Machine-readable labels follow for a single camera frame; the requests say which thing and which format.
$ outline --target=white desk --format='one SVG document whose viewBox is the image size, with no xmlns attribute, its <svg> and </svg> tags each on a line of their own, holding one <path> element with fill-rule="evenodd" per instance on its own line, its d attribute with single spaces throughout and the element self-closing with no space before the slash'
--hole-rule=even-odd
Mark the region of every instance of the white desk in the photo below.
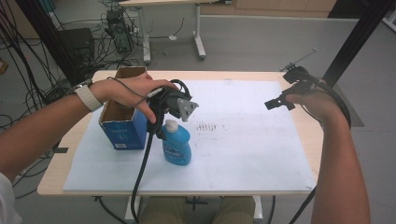
<svg viewBox="0 0 396 224">
<path fill-rule="evenodd" d="M 195 45 L 198 49 L 198 55 L 204 59 L 206 56 L 204 45 L 200 36 L 200 3 L 210 3 L 214 0 L 129 0 L 120 2 L 122 7 L 135 7 L 139 16 L 140 28 L 143 36 L 143 61 L 149 64 L 151 61 L 149 35 L 146 32 L 146 27 L 143 22 L 145 19 L 143 13 L 144 6 L 158 6 L 158 5 L 176 5 L 176 4 L 195 4 L 195 31 L 193 31 Z"/>
<path fill-rule="evenodd" d="M 201 80 L 265 80 L 265 81 L 277 81 L 281 84 L 282 89 L 287 88 L 288 84 L 281 77 L 282 73 L 261 73 L 261 72 L 205 72 L 205 71 L 148 71 L 153 78 L 179 78 L 182 80 L 191 80 L 191 79 L 201 79 Z M 108 76 L 114 76 L 115 71 L 100 71 L 97 72 L 94 76 L 94 79 L 103 79 Z M 311 171 L 313 172 L 314 178 L 318 176 L 318 168 L 319 168 L 319 158 L 321 154 L 321 141 L 322 141 L 322 131 L 319 125 L 312 120 L 301 108 L 296 108 L 291 111 L 291 115 L 293 117 L 294 123 L 297 128 L 297 132 L 302 140 L 304 153 L 308 158 L 309 165 L 311 166 Z M 78 143 L 80 142 L 81 137 L 87 130 L 87 124 L 89 123 L 92 115 L 88 115 L 85 119 L 79 122 L 63 139 L 60 144 L 60 147 L 68 147 L 69 150 L 64 154 L 55 154 L 52 158 L 52 161 L 49 165 L 48 170 L 42 178 L 38 186 L 38 193 L 44 195 L 130 195 L 131 190 L 64 190 L 64 183 L 66 178 L 71 170 L 72 161 L 76 153 L 76 149 L 78 148 Z M 176 169 L 173 167 L 175 165 L 170 164 L 171 166 L 167 166 L 166 169 Z M 244 191 L 239 192 L 237 189 L 233 189 L 232 191 L 194 191 L 194 192 L 157 192 L 153 193 L 153 191 L 146 190 L 138 192 L 139 195 L 254 195 L 254 194 L 295 194 L 297 191 L 276 191 L 270 190 L 266 193 L 261 191 Z"/>
</svg>

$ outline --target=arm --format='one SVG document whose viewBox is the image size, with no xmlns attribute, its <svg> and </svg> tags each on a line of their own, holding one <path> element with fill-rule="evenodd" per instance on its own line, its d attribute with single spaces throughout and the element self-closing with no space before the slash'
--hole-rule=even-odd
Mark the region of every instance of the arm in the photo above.
<svg viewBox="0 0 396 224">
<path fill-rule="evenodd" d="M 289 95 L 321 121 L 324 138 L 312 223 L 370 223 L 370 208 L 359 159 L 343 113 L 331 97 L 316 92 Z"/>
<path fill-rule="evenodd" d="M 175 88 L 166 80 L 152 80 L 147 73 L 139 77 L 121 79 L 121 81 L 141 95 L 147 95 L 161 86 Z M 93 83 L 90 90 L 101 103 L 113 100 L 122 105 L 135 106 L 141 101 L 141 97 L 111 79 Z M 155 122 L 155 115 L 147 103 L 143 102 L 136 108 L 142 111 L 151 122 Z M 59 142 L 88 113 L 90 113 L 88 107 L 77 95 L 73 94 L 45 106 L 0 133 L 0 173 L 12 182 L 20 171 Z"/>
</svg>

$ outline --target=khaki pants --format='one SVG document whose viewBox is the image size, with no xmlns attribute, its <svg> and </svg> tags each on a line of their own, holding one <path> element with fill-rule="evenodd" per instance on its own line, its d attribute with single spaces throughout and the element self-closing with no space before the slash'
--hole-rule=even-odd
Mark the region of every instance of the khaki pants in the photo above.
<svg viewBox="0 0 396 224">
<path fill-rule="evenodd" d="M 140 218 L 140 224 L 186 223 L 184 197 L 150 197 Z M 256 204 L 253 197 L 225 197 L 212 224 L 253 223 Z"/>
</svg>

